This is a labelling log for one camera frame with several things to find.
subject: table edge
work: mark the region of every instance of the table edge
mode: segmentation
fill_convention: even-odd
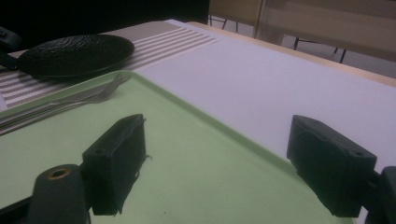
[[[282,53],[287,53],[289,55],[292,55],[292,56],[295,56],[295,57],[299,57],[299,58],[308,60],[308,61],[313,62],[313,63],[319,63],[321,65],[324,65],[324,66],[327,66],[327,67],[330,67],[330,68],[333,68],[333,69],[337,69],[337,70],[340,70],[342,72],[349,73],[351,75],[364,77],[366,79],[370,79],[372,81],[379,82],[379,83],[382,83],[382,84],[385,84],[385,85],[388,85],[388,86],[396,88],[396,78],[386,77],[386,76],[383,76],[383,75],[380,75],[380,74],[376,74],[376,73],[372,73],[372,72],[369,72],[369,71],[365,71],[365,70],[362,70],[362,69],[359,69],[359,68],[355,68],[355,67],[352,67],[352,66],[348,66],[348,65],[345,65],[345,64],[332,62],[332,61],[329,61],[329,60],[326,60],[326,59],[319,58],[317,56],[306,54],[306,53],[303,53],[303,52],[300,52],[300,51],[296,51],[296,50],[293,50],[293,49],[287,49],[287,48],[284,48],[284,47],[281,47],[281,46],[278,46],[278,45],[275,45],[275,44],[271,44],[271,43],[268,43],[268,42],[264,42],[264,41],[261,41],[261,40],[258,40],[258,39],[252,38],[252,37],[248,37],[248,36],[245,36],[245,35],[240,35],[240,34],[232,33],[232,32],[229,32],[229,31],[221,30],[219,28],[216,28],[216,27],[213,27],[213,26],[209,26],[209,25],[206,25],[206,24],[202,24],[202,23],[199,23],[199,22],[196,22],[196,21],[189,21],[189,22],[186,22],[186,23],[188,25],[195,26],[197,28],[201,28],[201,29],[204,29],[204,30],[207,30],[207,31],[211,31],[211,32],[214,32],[216,34],[226,35],[228,37],[231,37],[231,38],[234,38],[234,39],[238,39],[238,40],[242,40],[242,41],[245,41],[245,42],[260,46],[260,47],[273,49],[273,50],[276,50],[276,51],[280,51]]]

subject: black round plate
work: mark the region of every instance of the black round plate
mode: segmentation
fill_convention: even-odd
[[[85,77],[124,63],[134,44],[115,35],[76,35],[25,51],[17,67],[33,77]]]

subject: dark background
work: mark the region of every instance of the dark background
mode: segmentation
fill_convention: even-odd
[[[209,0],[0,0],[0,26],[21,49],[70,36],[99,34],[147,21],[207,22]]]

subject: metal fork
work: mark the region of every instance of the metal fork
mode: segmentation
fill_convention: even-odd
[[[35,113],[5,122],[4,124],[1,125],[0,135],[10,133],[21,127],[25,127],[36,121],[48,118],[55,114],[59,114],[61,112],[64,112],[65,110],[75,108],[79,105],[102,103],[103,101],[106,101],[110,97],[111,93],[113,93],[120,84],[124,83],[129,78],[130,77],[128,76],[117,76],[102,91],[87,99],[83,99],[79,101],[67,101],[67,102],[62,102],[61,104],[59,104],[58,102],[55,104],[55,106],[50,107],[49,109],[41,110],[40,112],[36,111]]]
[[[47,110],[55,109],[55,107],[57,107],[57,106],[70,105],[70,104],[74,104],[77,102],[81,102],[81,101],[86,100],[96,94],[103,94],[104,95],[103,97],[106,97],[106,94],[110,94],[113,91],[112,90],[113,88],[117,87],[118,85],[120,85],[119,83],[122,83],[122,82],[126,81],[127,79],[128,79],[128,77],[126,77],[126,76],[118,75],[110,83],[107,83],[105,85],[94,87],[94,88],[88,89],[86,91],[78,92],[76,94],[66,96],[59,100],[47,102],[43,105],[37,105],[35,107],[32,107],[32,108],[23,110],[21,112],[9,115],[7,117],[1,118],[0,119],[0,128],[7,126],[15,121],[20,120],[20,119],[26,119],[30,116],[35,115],[35,114],[44,113]]]

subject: chair back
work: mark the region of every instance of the chair back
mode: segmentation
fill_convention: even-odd
[[[254,27],[256,34],[262,0],[210,0],[209,15]]]

